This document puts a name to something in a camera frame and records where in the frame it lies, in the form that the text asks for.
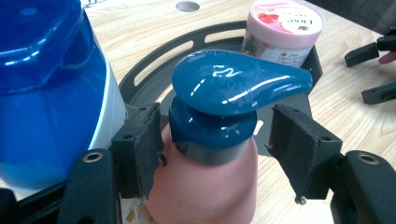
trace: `light wood tabletop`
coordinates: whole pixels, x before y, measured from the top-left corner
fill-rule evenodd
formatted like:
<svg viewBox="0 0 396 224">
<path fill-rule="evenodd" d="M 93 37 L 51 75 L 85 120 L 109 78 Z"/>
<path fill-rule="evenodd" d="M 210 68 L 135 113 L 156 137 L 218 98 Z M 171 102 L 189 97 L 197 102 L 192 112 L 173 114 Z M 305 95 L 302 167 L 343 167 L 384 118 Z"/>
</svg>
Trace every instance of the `light wood tabletop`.
<svg viewBox="0 0 396 224">
<path fill-rule="evenodd" d="M 179 11 L 178 2 L 107 0 L 86 8 L 118 82 L 146 55 L 175 37 L 213 24 L 246 20 L 253 1 L 194 0 L 200 8 L 193 12 Z M 361 91 L 396 81 L 395 63 L 380 65 L 371 60 L 347 68 L 346 53 L 380 35 L 315 8 L 324 15 L 326 28 L 316 44 L 323 76 L 309 95 L 313 118 L 344 141 L 343 153 L 369 151 L 396 167 L 396 101 L 366 105 L 361 98 Z M 252 223 L 333 223 L 331 192 L 327 200 L 306 205 L 296 204 L 294 197 L 278 162 L 260 156 Z"/>
</svg>

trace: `pink lid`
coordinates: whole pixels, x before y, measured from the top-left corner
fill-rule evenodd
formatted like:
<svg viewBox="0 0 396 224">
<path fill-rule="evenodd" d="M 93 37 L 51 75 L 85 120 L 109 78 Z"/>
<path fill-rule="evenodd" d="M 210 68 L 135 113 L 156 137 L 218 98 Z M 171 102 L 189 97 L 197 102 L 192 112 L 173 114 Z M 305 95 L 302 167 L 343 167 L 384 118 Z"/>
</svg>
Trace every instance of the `pink lid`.
<svg viewBox="0 0 396 224">
<path fill-rule="evenodd" d="M 247 18 L 247 30 L 262 42 L 283 49 L 312 47 L 325 20 L 312 7 L 287 0 L 259 0 Z"/>
</svg>

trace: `pink jar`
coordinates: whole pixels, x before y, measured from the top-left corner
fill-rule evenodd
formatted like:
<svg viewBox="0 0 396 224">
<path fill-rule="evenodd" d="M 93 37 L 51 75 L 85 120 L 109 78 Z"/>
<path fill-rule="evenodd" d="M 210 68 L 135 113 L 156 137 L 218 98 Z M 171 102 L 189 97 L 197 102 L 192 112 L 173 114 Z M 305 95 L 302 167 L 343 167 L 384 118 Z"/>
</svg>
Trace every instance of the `pink jar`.
<svg viewBox="0 0 396 224">
<path fill-rule="evenodd" d="M 323 16 L 312 7 L 287 0 L 259 0 L 247 17 L 242 52 L 301 67 L 324 26 Z"/>
</svg>

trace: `dark background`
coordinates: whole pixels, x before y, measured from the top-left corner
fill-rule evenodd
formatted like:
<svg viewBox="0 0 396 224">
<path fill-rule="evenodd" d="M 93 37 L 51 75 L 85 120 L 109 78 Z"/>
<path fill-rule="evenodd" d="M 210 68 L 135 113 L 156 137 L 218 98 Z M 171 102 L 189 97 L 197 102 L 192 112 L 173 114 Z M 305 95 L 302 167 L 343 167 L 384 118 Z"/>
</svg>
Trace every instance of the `dark background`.
<svg viewBox="0 0 396 224">
<path fill-rule="evenodd" d="M 396 0 L 306 0 L 384 35 L 396 25 Z"/>
</svg>

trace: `pump bottle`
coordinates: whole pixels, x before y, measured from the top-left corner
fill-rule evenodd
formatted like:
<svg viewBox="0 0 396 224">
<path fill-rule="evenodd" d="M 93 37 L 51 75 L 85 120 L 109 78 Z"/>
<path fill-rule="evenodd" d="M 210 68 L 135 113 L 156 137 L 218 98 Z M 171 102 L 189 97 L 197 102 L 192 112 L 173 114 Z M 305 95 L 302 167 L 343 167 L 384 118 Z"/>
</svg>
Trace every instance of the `pump bottle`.
<svg viewBox="0 0 396 224">
<path fill-rule="evenodd" d="M 226 50 L 182 59 L 146 207 L 158 224 L 248 224 L 257 193 L 256 110 L 312 88 L 304 69 Z"/>
</svg>

